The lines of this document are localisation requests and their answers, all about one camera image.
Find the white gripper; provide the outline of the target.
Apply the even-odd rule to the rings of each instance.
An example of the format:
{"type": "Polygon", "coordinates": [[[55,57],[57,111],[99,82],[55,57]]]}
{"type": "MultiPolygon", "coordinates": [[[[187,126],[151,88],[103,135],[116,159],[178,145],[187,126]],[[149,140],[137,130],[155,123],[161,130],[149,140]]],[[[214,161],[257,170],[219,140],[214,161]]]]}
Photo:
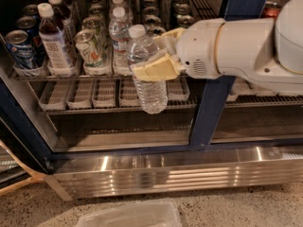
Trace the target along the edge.
{"type": "Polygon", "coordinates": [[[153,40],[161,48],[176,46],[177,55],[161,49],[147,61],[132,64],[133,75],[143,81],[171,80],[185,68],[194,79],[217,79],[221,74],[215,62],[216,41],[224,23],[222,18],[201,20],[187,29],[177,27],[156,36],[153,40]]]}

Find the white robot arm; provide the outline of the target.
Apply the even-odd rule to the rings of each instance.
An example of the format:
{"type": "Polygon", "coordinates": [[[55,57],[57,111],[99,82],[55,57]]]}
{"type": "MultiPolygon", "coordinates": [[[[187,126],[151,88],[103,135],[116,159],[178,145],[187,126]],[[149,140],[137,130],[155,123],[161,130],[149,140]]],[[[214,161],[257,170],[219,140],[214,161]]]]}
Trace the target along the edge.
{"type": "Polygon", "coordinates": [[[131,66],[143,81],[242,78],[284,95],[303,92],[303,0],[290,0],[276,18],[201,20],[154,39],[160,51],[131,66]]]}

